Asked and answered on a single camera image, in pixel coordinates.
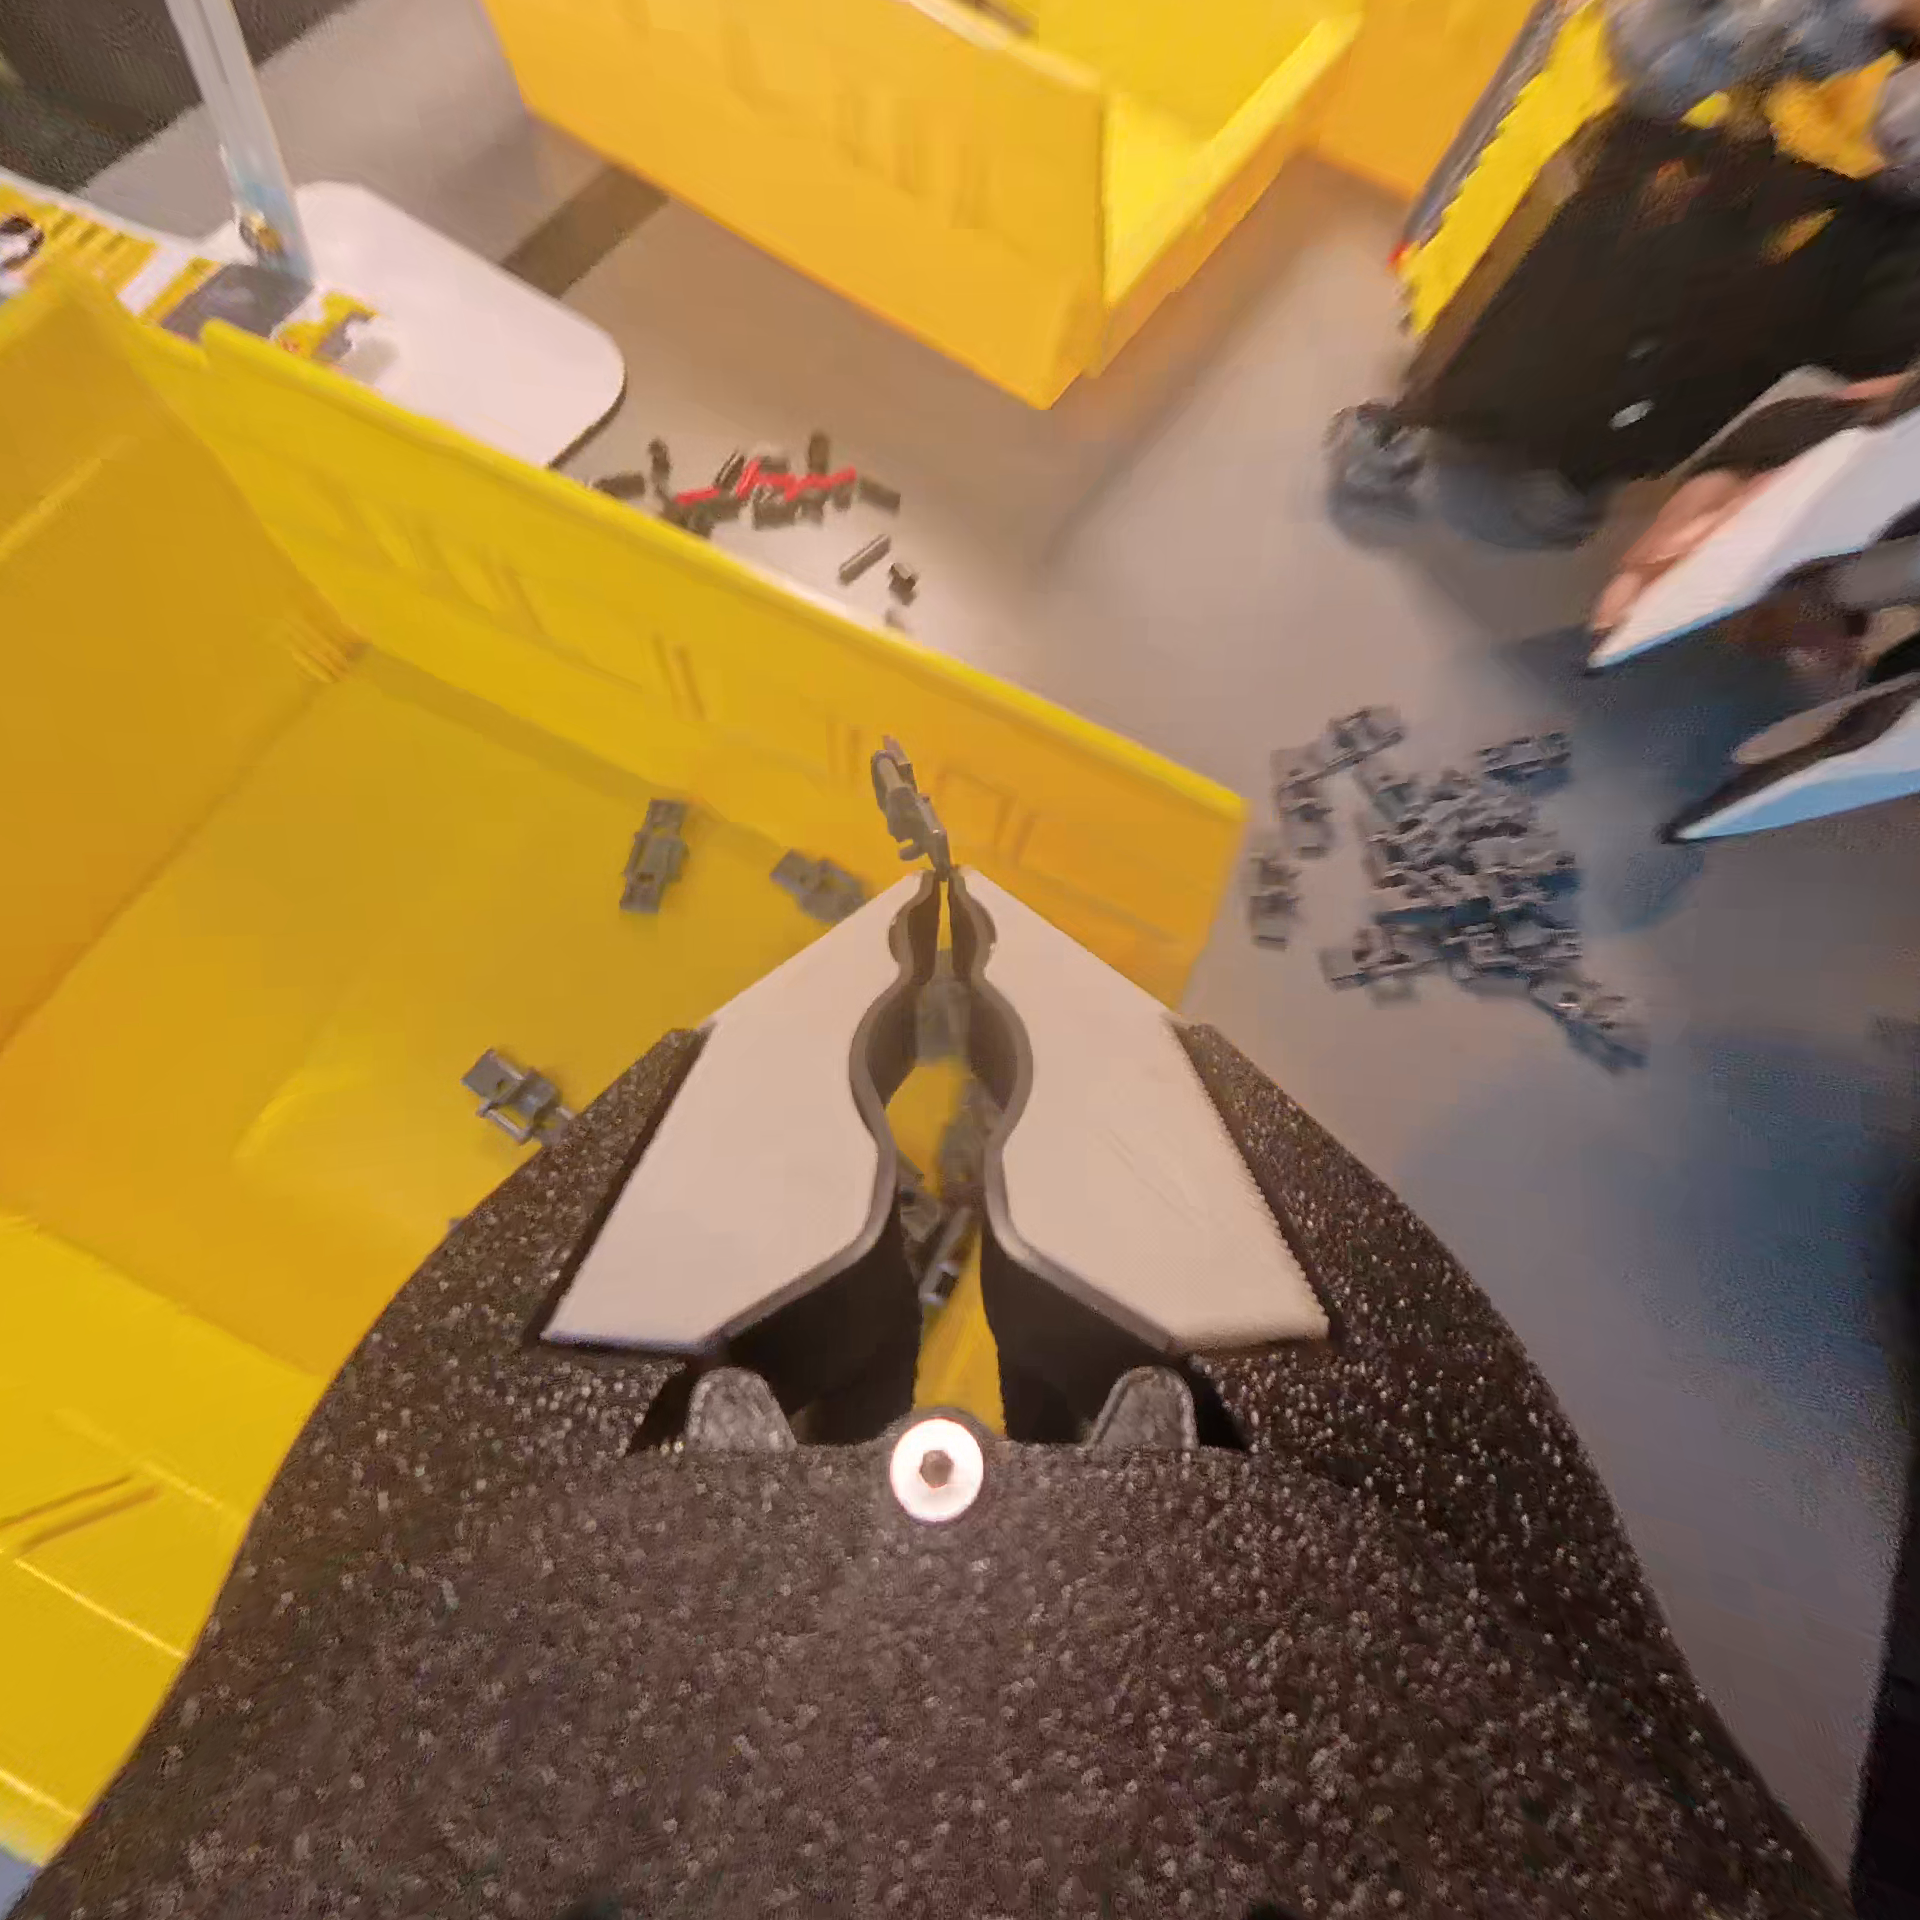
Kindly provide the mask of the yellow black sticker sheet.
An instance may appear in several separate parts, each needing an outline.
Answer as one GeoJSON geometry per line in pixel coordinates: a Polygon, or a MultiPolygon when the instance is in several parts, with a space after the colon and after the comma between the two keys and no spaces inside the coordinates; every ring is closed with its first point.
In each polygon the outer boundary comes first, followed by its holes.
{"type": "Polygon", "coordinates": [[[177,236],[127,227],[5,170],[3,301],[48,273],[94,282],[138,322],[191,346],[208,323],[226,323],[302,362],[337,365],[378,323],[376,309],[343,293],[256,261],[197,254],[177,236]]]}

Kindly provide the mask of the person's right hand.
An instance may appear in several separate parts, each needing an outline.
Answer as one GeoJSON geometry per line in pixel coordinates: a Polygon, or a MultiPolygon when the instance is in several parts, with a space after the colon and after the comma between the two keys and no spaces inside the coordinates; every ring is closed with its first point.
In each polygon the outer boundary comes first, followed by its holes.
{"type": "Polygon", "coordinates": [[[1758,470],[1700,470],[1683,479],[1619,560],[1589,614],[1589,636],[1612,637],[1658,578],[1683,561],[1743,508],[1748,497],[1767,485],[1770,475],[1758,470]]]}

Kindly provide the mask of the scatter of black red pins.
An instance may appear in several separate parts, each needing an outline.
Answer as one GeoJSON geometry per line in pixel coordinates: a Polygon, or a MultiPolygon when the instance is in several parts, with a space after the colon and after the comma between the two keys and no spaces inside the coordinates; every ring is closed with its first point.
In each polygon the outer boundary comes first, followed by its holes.
{"type": "Polygon", "coordinates": [[[823,431],[801,448],[743,446],[711,464],[655,436],[631,464],[585,470],[580,481],[784,588],[841,602],[889,627],[924,604],[926,570],[902,527],[904,493],[823,431]]]}

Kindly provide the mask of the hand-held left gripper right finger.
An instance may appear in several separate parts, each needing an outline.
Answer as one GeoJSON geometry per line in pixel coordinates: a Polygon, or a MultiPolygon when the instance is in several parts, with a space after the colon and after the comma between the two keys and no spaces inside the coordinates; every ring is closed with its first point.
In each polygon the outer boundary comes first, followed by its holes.
{"type": "Polygon", "coordinates": [[[947,888],[981,1142],[981,1311],[1004,1427],[1077,1441],[1118,1382],[1321,1349],[1331,1312],[1183,1023],[998,883],[947,888]]]}

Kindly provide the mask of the black toy vehicle model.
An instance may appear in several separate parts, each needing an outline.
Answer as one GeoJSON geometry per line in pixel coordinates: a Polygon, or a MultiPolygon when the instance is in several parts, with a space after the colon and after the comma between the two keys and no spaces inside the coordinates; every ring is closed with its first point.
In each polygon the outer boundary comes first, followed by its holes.
{"type": "Polygon", "coordinates": [[[1333,521],[1578,548],[1783,378],[1916,362],[1916,6],[1532,6],[1395,276],[1333,521]]]}

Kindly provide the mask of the pile of grey track links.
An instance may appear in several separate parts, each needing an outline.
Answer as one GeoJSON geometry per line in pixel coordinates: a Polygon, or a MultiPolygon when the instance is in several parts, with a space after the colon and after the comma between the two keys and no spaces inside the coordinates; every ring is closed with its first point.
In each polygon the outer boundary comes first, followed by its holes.
{"type": "MultiPolygon", "coordinates": [[[[688,838],[688,804],[651,800],[636,829],[616,907],[651,916],[665,893],[680,880],[688,838]]],[[[834,926],[850,920],[866,902],[866,883],[828,855],[784,851],[773,869],[773,886],[801,909],[805,916],[834,926]]],[[[953,976],[947,953],[934,966],[915,1012],[914,1058],[919,1066],[956,1061],[964,1044],[964,999],[953,976]]],[[[463,1092],[479,1102],[479,1118],[506,1133],[518,1146],[559,1141],[574,1111],[559,1088],[518,1068],[497,1050],[483,1052],[462,1078],[463,1092]]],[[[964,1199],[964,1182],[976,1173],[979,1120],[966,1117],[964,1096],[939,1151],[939,1182],[926,1185],[924,1173],[904,1159],[900,1164],[900,1221],[904,1231],[907,1266],[919,1286],[926,1316],[947,1306],[969,1260],[976,1233],[975,1201],[964,1199]]]]}

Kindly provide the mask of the white book stand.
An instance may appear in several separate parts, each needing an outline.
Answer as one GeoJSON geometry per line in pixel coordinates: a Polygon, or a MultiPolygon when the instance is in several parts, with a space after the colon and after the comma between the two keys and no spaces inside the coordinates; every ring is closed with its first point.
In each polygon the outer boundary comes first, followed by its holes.
{"type": "Polygon", "coordinates": [[[371,309],[337,371],[535,468],[626,397],[613,337],[508,269],[587,168],[559,164],[480,6],[349,6],[256,68],[234,6],[167,6],[228,211],[197,252],[371,309]]]}

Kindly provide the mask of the grey desk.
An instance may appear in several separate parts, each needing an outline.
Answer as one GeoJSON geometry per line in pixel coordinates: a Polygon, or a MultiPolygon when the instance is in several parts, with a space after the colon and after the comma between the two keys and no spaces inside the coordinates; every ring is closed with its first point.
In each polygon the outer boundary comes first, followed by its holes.
{"type": "Polygon", "coordinates": [[[1321,434],[1393,379],[1397,216],[1296,160],[1106,379],[1032,414],[553,136],[587,183],[508,254],[626,358],[572,470],[822,429],[907,498],[915,633],[1265,812],[1265,764],[1393,705],[1410,757],[1564,727],[1555,818],[1595,976],[1647,1023],[1608,1073],[1532,1006],[1336,995],[1357,855],[1291,948],[1230,904],[1185,1012],[1370,1164],[1494,1298],[1608,1483],[1704,1690],[1847,1869],[1877,1656],[1886,1374],[1869,1326],[1869,1026],[1916,1018],[1916,808],[1709,851],[1658,828],[1798,705],[1767,661],[1681,644],[1586,678],[1578,555],[1324,513],[1321,434]]]}

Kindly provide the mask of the small grey track link cluster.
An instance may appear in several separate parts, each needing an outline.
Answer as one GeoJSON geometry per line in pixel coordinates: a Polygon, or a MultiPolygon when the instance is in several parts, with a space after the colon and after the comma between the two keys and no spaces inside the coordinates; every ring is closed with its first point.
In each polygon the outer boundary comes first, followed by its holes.
{"type": "Polygon", "coordinates": [[[1395,707],[1330,718],[1269,757],[1269,823],[1242,859],[1242,914],[1256,948],[1306,926],[1308,869],[1338,848],[1363,883],[1357,926],[1315,956],[1336,995],[1404,1003],[1429,978],[1528,1005],[1608,1073],[1647,1058],[1640,1006],[1589,970],[1579,926],[1586,871],[1547,798],[1573,778],[1573,738],[1528,729],[1420,772],[1395,707]]]}

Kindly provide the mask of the single grey track link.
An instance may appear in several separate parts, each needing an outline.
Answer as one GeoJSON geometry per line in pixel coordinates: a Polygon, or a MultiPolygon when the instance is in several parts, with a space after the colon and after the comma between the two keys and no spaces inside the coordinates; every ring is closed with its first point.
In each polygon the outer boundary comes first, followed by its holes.
{"type": "Polygon", "coordinates": [[[881,738],[869,762],[874,803],[900,860],[924,864],[936,879],[949,880],[956,872],[947,829],[943,828],[931,798],[924,792],[907,750],[891,735],[881,738]]]}

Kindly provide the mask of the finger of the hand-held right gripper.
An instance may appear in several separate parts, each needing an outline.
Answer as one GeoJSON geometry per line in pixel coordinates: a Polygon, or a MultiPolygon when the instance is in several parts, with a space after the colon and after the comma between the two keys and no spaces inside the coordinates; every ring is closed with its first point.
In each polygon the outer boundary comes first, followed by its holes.
{"type": "Polygon", "coordinates": [[[1916,423],[1851,423],[1770,470],[1707,543],[1658,578],[1619,631],[1595,640],[1589,672],[1612,672],[1674,640],[1755,611],[1807,564],[1877,543],[1917,497],[1916,423]]]}
{"type": "Polygon", "coordinates": [[[1662,843],[1790,829],[1917,792],[1917,678],[1855,691],[1739,747],[1731,774],[1662,825],[1662,843]]]}

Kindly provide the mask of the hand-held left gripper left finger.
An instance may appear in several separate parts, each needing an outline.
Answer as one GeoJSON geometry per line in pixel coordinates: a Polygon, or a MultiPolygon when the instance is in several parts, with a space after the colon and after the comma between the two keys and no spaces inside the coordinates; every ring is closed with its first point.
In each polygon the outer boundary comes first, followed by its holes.
{"type": "Polygon", "coordinates": [[[823,1444],[914,1399],[919,1286],[889,1102],[943,886],[908,876],[731,998],[574,1258],[542,1342],[753,1374],[823,1444]]]}

